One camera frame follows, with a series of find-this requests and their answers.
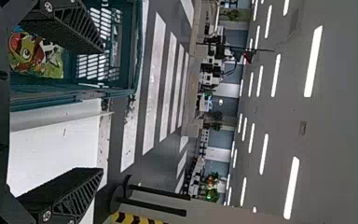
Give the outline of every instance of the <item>white wall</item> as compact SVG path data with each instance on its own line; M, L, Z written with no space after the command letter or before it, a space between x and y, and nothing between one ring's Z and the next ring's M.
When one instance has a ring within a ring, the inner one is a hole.
M216 91L213 95L216 96L225 96L231 98L240 97L240 85L230 84L230 83L220 83L220 85L215 89Z
M231 150L219 147L207 147L206 160L230 162Z
M14 128L16 132L10 134L7 183L14 196L20 196L75 167L102 167L106 175L109 144L106 139L100 139L100 116L50 124L54 121L52 115L56 116L56 120L63 121L66 117L81 118L101 113L100 101L86 102L85 106L89 112L86 109L83 112L87 113L83 114L76 111L82 105L54 106L11 114L14 118L12 130ZM109 116L103 119L106 121L103 125L110 130ZM46 126L35 127L37 123ZM104 148L103 153L99 153L99 148ZM92 203L81 223L92 223L93 212Z

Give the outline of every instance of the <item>floor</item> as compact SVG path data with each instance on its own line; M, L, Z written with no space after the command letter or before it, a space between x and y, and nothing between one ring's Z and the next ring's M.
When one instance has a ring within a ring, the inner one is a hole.
M196 140L186 144L180 134L191 32L185 8L191 11L191 5L144 1L145 55L137 101L127 115L128 100L114 101L108 179L95 199L94 223L109 216L110 196L125 175L142 186L175 191L194 157Z
M265 38L270 5L272 16ZM237 167L231 169L231 205L241 206L242 183L247 177L243 208L255 206L257 212L282 216L292 160L297 157L291 219L358 223L358 2L290 0L286 16L283 6L284 0L264 0L264 4L258 0L256 20L251 23L253 46L260 26L258 47L276 52L259 52L243 74L239 115L243 114L242 128L245 118L247 125L236 136L238 158ZM304 97L312 38L321 25L313 92ZM271 97L277 54L282 55L281 67L276 94ZM264 72L257 97L261 65ZM261 175L265 133L269 140Z

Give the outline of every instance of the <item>white ceiling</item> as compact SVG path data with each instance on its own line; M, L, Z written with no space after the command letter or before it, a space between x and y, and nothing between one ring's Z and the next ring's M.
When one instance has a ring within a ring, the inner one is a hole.
M244 207L282 216L292 159L300 159L292 219L311 223L358 223L358 1L284 0L259 3L249 37L261 26L259 48L282 54L275 98L270 97L277 53L259 52L244 71L239 113L248 118L245 141L236 133L237 168L231 173L231 204L240 206L241 185L248 178ZM264 38L269 5L273 5L268 39ZM303 5L300 29L288 39L291 14ZM324 26L311 98L304 86L313 31ZM255 97L260 65L264 75ZM252 97L250 73L255 72ZM305 136L298 134L308 122ZM248 154L251 124L255 123L252 154ZM264 134L269 143L264 174L258 173Z

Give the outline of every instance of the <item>fluorescent light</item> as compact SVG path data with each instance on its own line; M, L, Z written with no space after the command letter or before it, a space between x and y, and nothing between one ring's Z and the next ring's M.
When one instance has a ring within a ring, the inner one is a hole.
M251 38L251 40L249 41L249 49L251 49L253 47L253 39Z
M234 147L235 147L235 141L232 141L232 146L231 146L231 159L232 159L232 156L234 155Z
M304 97L312 96L313 81L315 79L316 65L318 63L319 48L324 27L319 26L313 32L312 47L310 48L310 62L308 64L307 81L305 82Z
M274 71L274 79L272 81L271 97L275 97L275 92L277 90L278 74L279 74L280 66L281 66L281 54L278 54L277 59L275 61L275 71Z
M261 162L259 172L262 175L264 173L264 164L266 163L267 148L269 146L269 135L264 135L263 152L261 153Z
M245 135L246 135L246 124L248 123L248 118L245 118L245 121L243 122L243 130L242 130L242 142L245 141Z
M228 190L227 206L229 206L230 202L231 202L231 188L229 188L229 190Z
M235 148L234 152L234 162L232 163L232 168L235 168L235 163L237 163L237 149Z
M271 13L272 13L272 5L270 5L269 8L268 8L266 34L264 35L264 37L266 39L269 38L269 24L271 23Z
M241 206L243 206L243 201L245 199L245 192L246 192L246 177L243 178L243 183L242 183Z
M241 86L240 86L240 97L242 97L242 86L243 86L243 80L241 80Z
M252 146L253 146L253 138L255 135L255 124L252 124L252 129L251 129L251 139L249 140L249 153L252 153Z
M254 21L255 21L255 18L257 17L257 5L258 5L258 0L255 0Z
M289 11L289 2L290 2L290 0L284 0L283 16L286 16L287 12Z
M240 121L238 122L238 133L241 132L241 125L242 125L242 113L240 113Z
M229 187L229 179L230 179L230 174L228 174L228 177L227 177L227 186L226 186L226 190L228 190L228 187Z
M252 95L252 85L253 85L253 72L251 73L251 80L249 81L249 92L248 92L248 96L251 97Z
M260 73L258 74L257 93L256 93L257 97L260 96L261 81L263 80L263 70L264 70L264 66L261 65L260 66Z
M300 160L297 157L293 157L292 170L290 171L289 185L287 187L286 202L284 203L283 211L283 217L286 219L290 219L290 216L292 215L299 166Z
M260 36L260 26L257 26L257 31L255 32L255 49L258 48L258 37Z

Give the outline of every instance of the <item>yellow and black stripe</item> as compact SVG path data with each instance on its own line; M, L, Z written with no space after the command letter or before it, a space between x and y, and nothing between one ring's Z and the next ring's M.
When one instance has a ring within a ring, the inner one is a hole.
M128 213L116 212L112 215L113 223L122 224L169 224L167 222L153 220L147 217L138 217Z

